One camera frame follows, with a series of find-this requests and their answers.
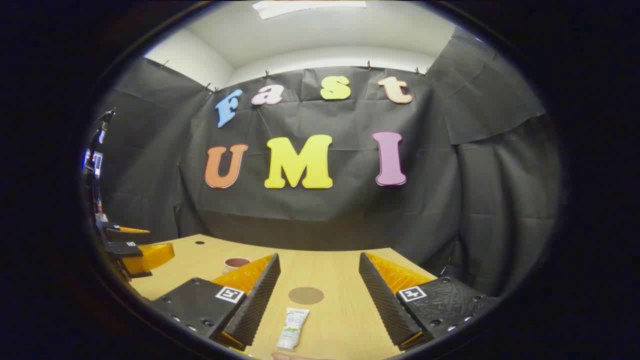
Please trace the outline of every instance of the tube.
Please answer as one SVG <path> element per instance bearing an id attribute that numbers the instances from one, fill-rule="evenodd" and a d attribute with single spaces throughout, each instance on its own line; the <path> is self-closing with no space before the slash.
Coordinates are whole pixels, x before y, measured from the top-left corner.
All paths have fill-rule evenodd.
<path id="1" fill-rule="evenodd" d="M 300 339 L 300 329 L 305 323 L 309 315 L 309 310 L 306 309 L 293 309 L 287 308 L 287 314 L 285 316 L 284 328 L 278 338 L 278 344 L 276 348 L 285 351 L 293 351 L 293 348 L 298 344 Z"/>

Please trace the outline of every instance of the foam letter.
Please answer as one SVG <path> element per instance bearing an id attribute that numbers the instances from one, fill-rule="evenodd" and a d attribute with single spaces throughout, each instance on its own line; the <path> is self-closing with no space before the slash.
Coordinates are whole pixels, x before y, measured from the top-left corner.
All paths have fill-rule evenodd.
<path id="1" fill-rule="evenodd" d="M 268 104 L 273 105 L 277 104 L 282 100 L 282 92 L 284 91 L 284 86 L 282 85 L 269 85 L 265 86 L 258 90 L 258 95 L 254 96 L 251 99 L 251 103 L 254 105 L 262 105 Z"/>
<path id="2" fill-rule="evenodd" d="M 351 95 L 351 89 L 347 86 L 349 79 L 344 76 L 327 76 L 322 79 L 320 85 L 320 95 L 326 100 L 341 100 L 346 99 Z"/>
<path id="3" fill-rule="evenodd" d="M 238 178 L 240 172 L 240 163 L 242 162 L 242 154 L 248 149 L 245 144 L 231 146 L 231 165 L 229 165 L 229 172 L 225 176 L 218 175 L 218 167 L 220 165 L 220 158 L 222 154 L 227 151 L 224 146 L 216 146 L 209 149 L 209 159 L 207 160 L 207 167 L 204 170 L 204 180 L 212 188 L 228 188 L 233 185 Z"/>
<path id="4" fill-rule="evenodd" d="M 307 176 L 302 180 L 302 186 L 308 189 L 332 187 L 333 180 L 329 177 L 327 168 L 327 152 L 331 141 L 329 135 L 311 136 L 298 155 L 288 138 L 269 140 L 267 146 L 271 148 L 271 165 L 269 178 L 264 181 L 264 186 L 269 189 L 283 188 L 285 181 L 282 179 L 282 168 L 289 184 L 295 188 L 302 172 L 307 168 Z"/>
<path id="5" fill-rule="evenodd" d="M 386 79 L 380 80 L 378 85 L 385 87 L 387 97 L 393 102 L 407 104 L 413 100 L 411 95 L 402 93 L 400 86 L 406 86 L 406 83 L 404 81 L 398 81 L 395 76 L 389 76 Z"/>
<path id="6" fill-rule="evenodd" d="M 380 152 L 380 174 L 376 177 L 376 183 L 380 186 L 402 185 L 406 183 L 406 176 L 400 171 L 400 155 L 398 143 L 402 136 L 398 133 L 382 131 L 371 135 L 378 143 Z"/>
<path id="7" fill-rule="evenodd" d="M 218 114 L 220 116 L 218 127 L 222 127 L 222 125 L 226 124 L 227 122 L 229 122 L 229 120 L 234 118 L 236 113 L 231 110 L 238 107 L 238 99 L 236 99 L 236 97 L 240 96 L 241 94 L 242 90 L 237 89 L 236 91 L 229 94 L 229 96 L 222 99 L 222 101 L 220 101 L 216 105 L 216 109 L 218 109 Z"/>

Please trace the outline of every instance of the black cloth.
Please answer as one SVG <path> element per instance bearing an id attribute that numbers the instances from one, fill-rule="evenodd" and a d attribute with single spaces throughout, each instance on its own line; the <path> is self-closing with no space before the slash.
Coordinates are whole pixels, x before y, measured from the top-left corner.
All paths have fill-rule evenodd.
<path id="1" fill-rule="evenodd" d="M 351 95 L 324 100 L 320 82 L 346 76 Z M 377 82 L 407 82 L 409 104 Z M 253 105 L 278 84 L 283 100 Z M 215 106 L 236 89 L 236 115 L 218 128 Z M 365 67 L 303 69 L 245 81 L 217 94 L 141 59 L 104 101 L 117 106 L 104 152 L 102 191 L 111 221 L 149 229 L 156 241 L 207 234 L 252 245 L 301 250 L 392 247 L 440 275 L 456 274 L 499 295 L 532 268 L 557 217 L 561 179 L 551 120 L 508 62 L 457 29 L 426 76 Z M 402 135 L 407 182 L 379 186 L 371 135 Z M 333 138 L 330 189 L 267 189 L 269 139 L 300 152 L 312 135 Z M 237 181 L 204 181 L 207 150 L 248 150 Z"/>

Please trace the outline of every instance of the wooden table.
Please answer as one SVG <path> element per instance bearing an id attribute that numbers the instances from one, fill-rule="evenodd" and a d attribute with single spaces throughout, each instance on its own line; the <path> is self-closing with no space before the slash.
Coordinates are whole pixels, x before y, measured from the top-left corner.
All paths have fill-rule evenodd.
<path id="1" fill-rule="evenodd" d="M 213 280 L 222 274 L 223 261 L 240 257 L 251 261 L 277 252 L 281 274 L 273 290 L 253 345 L 244 352 L 268 360 L 284 326 L 287 307 L 309 309 L 296 354 L 315 359 L 386 359 L 401 351 L 391 344 L 358 264 L 361 251 L 380 256 L 430 279 L 434 275 L 390 248 L 358 251 L 300 251 L 245 245 L 194 235 L 172 243 L 175 257 L 153 269 L 153 276 L 133 279 L 131 285 L 150 300 L 164 295 L 192 277 Z M 289 299 L 292 289 L 311 286 L 324 292 L 317 304 L 301 305 Z"/>

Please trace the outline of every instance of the white wall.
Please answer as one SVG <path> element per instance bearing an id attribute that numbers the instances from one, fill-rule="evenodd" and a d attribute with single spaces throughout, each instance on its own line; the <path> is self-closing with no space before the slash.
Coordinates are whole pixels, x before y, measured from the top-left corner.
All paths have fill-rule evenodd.
<path id="1" fill-rule="evenodd" d="M 424 74 L 434 60 L 434 57 L 425 54 L 386 47 L 322 47 L 285 53 L 242 66 L 233 72 L 224 87 L 264 76 L 265 70 L 270 74 L 277 74 L 313 67 L 367 66 L 367 61 L 371 62 L 371 67 L 407 71 L 414 71 L 418 67 Z"/>
<path id="2" fill-rule="evenodd" d="M 234 69 L 217 51 L 192 34 L 182 29 L 147 54 L 146 58 L 164 64 L 181 74 L 213 89 L 225 87 Z"/>

